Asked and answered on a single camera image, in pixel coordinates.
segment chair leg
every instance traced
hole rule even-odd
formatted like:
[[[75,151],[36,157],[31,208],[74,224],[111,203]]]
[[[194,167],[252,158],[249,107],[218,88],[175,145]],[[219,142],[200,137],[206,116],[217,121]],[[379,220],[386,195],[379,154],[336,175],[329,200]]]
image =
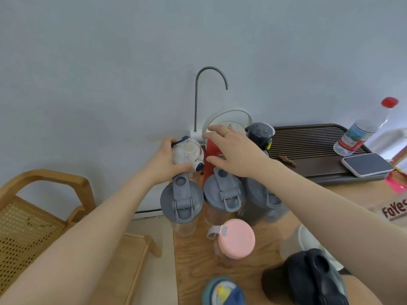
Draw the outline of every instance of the chair leg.
[[[161,248],[160,246],[157,245],[154,239],[151,236],[144,236],[144,239],[146,240],[148,246],[150,247],[151,253],[157,258],[161,258],[162,257]]]

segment baseboard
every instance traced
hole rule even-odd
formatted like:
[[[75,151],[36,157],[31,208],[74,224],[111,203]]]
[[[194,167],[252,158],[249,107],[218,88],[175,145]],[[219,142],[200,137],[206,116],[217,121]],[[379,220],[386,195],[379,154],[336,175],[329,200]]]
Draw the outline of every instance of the baseboard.
[[[162,215],[161,210],[154,210],[154,211],[143,211],[143,212],[138,212],[133,215],[133,219],[139,219],[139,218],[146,218],[146,217],[153,217],[153,216],[159,216]]]

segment hand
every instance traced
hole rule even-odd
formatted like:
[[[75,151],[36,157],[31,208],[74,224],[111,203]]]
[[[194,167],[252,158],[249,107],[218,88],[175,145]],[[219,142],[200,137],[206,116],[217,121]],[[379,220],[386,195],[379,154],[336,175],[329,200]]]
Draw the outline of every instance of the hand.
[[[191,169],[192,164],[173,163],[173,152],[171,142],[176,142],[174,138],[164,138],[161,146],[149,161],[140,169],[151,179],[154,185],[164,183],[170,180],[173,176],[183,173]]]
[[[212,132],[202,137],[211,139],[226,160],[217,156],[208,156],[206,160],[228,173],[254,179],[258,170],[267,161],[272,161],[256,144],[235,129],[220,124],[211,125],[208,129]]]

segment brown tray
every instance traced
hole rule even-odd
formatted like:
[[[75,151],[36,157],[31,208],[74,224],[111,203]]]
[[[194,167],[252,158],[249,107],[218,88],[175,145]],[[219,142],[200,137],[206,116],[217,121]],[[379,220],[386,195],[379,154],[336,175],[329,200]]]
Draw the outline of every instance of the brown tray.
[[[297,167],[287,167],[320,185],[358,183],[383,180],[388,173],[358,178],[342,165],[342,156],[333,150],[333,145],[347,131],[337,124],[316,124],[275,127],[273,144],[268,150],[272,159],[285,155]],[[366,146],[353,155],[372,153]]]

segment person's right hand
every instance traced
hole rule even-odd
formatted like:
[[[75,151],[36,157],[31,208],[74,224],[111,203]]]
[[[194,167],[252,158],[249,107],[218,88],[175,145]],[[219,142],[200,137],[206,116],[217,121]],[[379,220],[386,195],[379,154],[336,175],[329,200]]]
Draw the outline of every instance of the person's right hand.
[[[256,144],[235,129],[220,124],[211,125],[208,129],[212,132],[202,137],[211,139],[226,159],[208,156],[206,160],[228,173],[254,178],[267,161],[272,161]]]

